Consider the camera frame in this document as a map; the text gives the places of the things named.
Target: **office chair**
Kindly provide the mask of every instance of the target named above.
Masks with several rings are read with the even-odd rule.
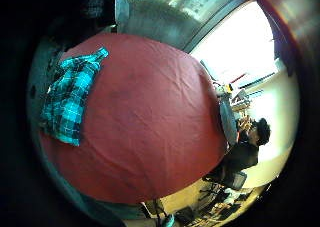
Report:
[[[225,166],[218,166],[209,174],[202,177],[203,181],[215,182],[233,190],[240,190],[247,179],[244,172],[228,173]]]

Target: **wall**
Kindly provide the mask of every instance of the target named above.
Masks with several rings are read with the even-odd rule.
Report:
[[[280,71],[266,82],[248,90],[263,89],[253,100],[248,113],[256,119],[265,117],[270,123],[270,141],[260,147],[259,163],[245,172],[248,174],[244,188],[264,185],[282,170],[293,146],[299,121],[299,89],[296,76],[288,77],[282,61],[277,60]]]

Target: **teal plaid shirt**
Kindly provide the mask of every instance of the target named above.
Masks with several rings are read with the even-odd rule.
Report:
[[[101,47],[91,55],[63,60],[55,70],[40,115],[43,131],[62,142],[80,145],[80,125],[85,102],[100,62],[108,56]]]

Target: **red tablecloth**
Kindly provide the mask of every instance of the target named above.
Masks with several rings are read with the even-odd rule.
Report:
[[[215,167],[226,139],[200,63],[157,41],[109,33],[62,59],[101,46],[109,56],[87,99],[80,146],[40,133],[61,175],[95,199],[138,203],[187,187]]]

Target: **man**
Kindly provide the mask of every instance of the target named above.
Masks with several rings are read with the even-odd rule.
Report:
[[[251,120],[250,116],[246,116],[237,120],[237,129],[239,133],[237,143],[230,147],[220,164],[204,176],[203,180],[219,181],[226,174],[236,173],[257,165],[259,146],[269,142],[269,124],[264,118],[256,122]]]

